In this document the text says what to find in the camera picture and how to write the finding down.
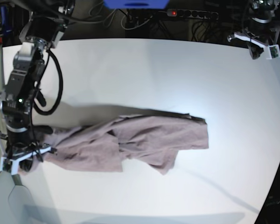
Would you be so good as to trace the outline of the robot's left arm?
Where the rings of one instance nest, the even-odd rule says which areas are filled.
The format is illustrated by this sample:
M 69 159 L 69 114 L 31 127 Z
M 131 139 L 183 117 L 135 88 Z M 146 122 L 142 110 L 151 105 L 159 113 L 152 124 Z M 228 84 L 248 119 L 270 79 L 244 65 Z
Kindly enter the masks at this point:
M 280 25 L 273 21 L 278 4 L 275 0 L 249 0 L 245 6 L 241 31 L 253 60 L 262 53 L 268 60 L 280 58 Z

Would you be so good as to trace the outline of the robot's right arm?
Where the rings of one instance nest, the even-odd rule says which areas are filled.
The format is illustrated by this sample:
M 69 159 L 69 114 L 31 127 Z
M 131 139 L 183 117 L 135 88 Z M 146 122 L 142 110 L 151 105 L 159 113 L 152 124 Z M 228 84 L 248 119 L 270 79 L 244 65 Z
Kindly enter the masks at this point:
M 50 59 L 51 52 L 62 38 L 75 2 L 72 0 L 17 0 L 15 4 L 30 11 L 31 17 L 20 35 L 21 48 L 13 59 L 13 69 L 3 90 L 0 92 L 0 113 L 7 133 L 0 132 L 2 146 L 0 171 L 16 175 L 19 169 L 29 171 L 33 159 L 43 160 L 45 153 L 54 149 L 40 143 L 32 122 L 32 110 L 35 101 L 41 106 L 46 100 L 40 92 L 41 79 L 48 62 L 43 53 Z

